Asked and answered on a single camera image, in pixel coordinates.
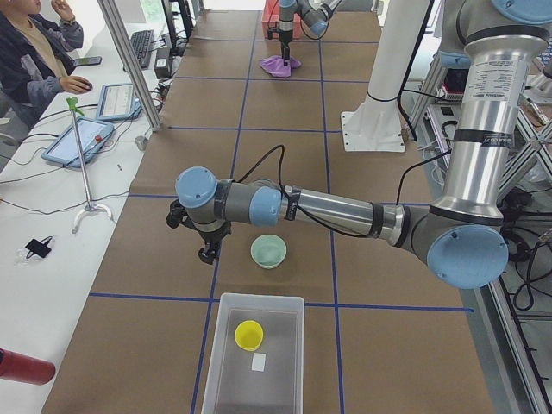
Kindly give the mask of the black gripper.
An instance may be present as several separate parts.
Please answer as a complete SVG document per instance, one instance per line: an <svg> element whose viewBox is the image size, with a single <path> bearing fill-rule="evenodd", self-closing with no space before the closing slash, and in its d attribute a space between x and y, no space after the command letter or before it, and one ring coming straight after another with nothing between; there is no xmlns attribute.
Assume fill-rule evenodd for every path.
<svg viewBox="0 0 552 414"><path fill-rule="evenodd" d="M293 21L278 21L279 41L281 42L281 58L283 65L290 63L289 42L293 40Z"/></svg>
<svg viewBox="0 0 552 414"><path fill-rule="evenodd" d="M201 261L213 264L218 261L218 250L222 245L223 238L231 234L231 222L223 222L217 229L207 231L196 226L197 232L204 240L204 246L198 250L198 257Z"/></svg>

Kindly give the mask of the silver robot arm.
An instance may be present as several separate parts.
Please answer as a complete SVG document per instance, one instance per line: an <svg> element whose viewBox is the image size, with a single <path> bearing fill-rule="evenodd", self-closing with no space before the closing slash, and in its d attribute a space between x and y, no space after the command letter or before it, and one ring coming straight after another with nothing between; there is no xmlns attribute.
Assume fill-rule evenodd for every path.
<svg viewBox="0 0 552 414"><path fill-rule="evenodd" d="M281 182L220 180L194 166L176 180L167 224L197 231L204 241L199 258L212 263L232 223L310 220L345 236L383 239L454 287L482 287L506 267L499 184L530 62L550 34L548 1L446 2L439 61L466 70L467 81L442 191L429 204L369 203Z"/></svg>
<svg viewBox="0 0 552 414"><path fill-rule="evenodd" d="M317 37L322 36L329 26L341 1L327 0L315 8L307 0L279 0L279 19L277 32L279 35L281 57L284 66L291 63L290 43L293 39L294 17L299 16L301 22Z"/></svg>

